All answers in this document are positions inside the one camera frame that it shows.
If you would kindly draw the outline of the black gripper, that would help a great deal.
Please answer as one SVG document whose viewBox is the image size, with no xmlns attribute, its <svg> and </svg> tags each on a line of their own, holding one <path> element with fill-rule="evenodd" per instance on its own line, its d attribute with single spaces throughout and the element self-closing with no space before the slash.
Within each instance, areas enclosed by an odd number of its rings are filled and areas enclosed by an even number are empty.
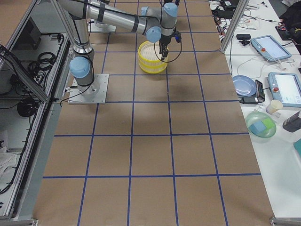
<svg viewBox="0 0 301 226">
<path fill-rule="evenodd" d="M 171 39 L 175 38 L 177 43 L 182 44 L 182 34 L 178 30 L 173 30 L 171 35 L 161 35 L 159 40 L 159 53 L 162 54 L 162 59 L 165 59 L 168 56 L 167 46 L 170 44 Z"/>
</svg>

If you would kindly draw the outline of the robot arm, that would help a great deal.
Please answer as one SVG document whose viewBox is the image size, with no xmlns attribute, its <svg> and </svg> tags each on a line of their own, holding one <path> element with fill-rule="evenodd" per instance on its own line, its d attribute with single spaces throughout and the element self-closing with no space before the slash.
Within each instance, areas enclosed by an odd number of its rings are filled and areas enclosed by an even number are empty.
<svg viewBox="0 0 301 226">
<path fill-rule="evenodd" d="M 114 8 L 104 0 L 60 0 L 58 4 L 70 17 L 75 58 L 71 60 L 69 69 L 79 93 L 89 94 L 98 90 L 93 67 L 94 49 L 89 39 L 89 19 L 94 23 L 95 32 L 108 33 L 122 28 L 144 35 L 151 43 L 157 42 L 161 61 L 168 56 L 167 46 L 172 38 L 181 42 L 181 34 L 176 29 L 178 2 L 166 0 L 159 8 L 143 7 L 140 15 Z"/>
</svg>

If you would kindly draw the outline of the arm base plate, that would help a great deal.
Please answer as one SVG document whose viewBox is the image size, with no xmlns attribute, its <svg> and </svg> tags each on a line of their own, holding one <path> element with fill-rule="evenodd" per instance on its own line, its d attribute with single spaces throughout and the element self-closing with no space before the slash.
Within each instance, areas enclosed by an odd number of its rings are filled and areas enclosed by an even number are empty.
<svg viewBox="0 0 301 226">
<path fill-rule="evenodd" d="M 116 31 L 116 27 L 110 24 L 100 23 L 98 21 L 91 21 L 89 23 L 88 29 L 92 33 L 111 33 Z"/>
<path fill-rule="evenodd" d="M 109 74 L 95 74 L 95 80 L 87 91 L 85 88 L 77 85 L 73 79 L 73 86 L 70 90 L 69 104 L 105 104 L 106 94 L 109 82 Z"/>
</svg>

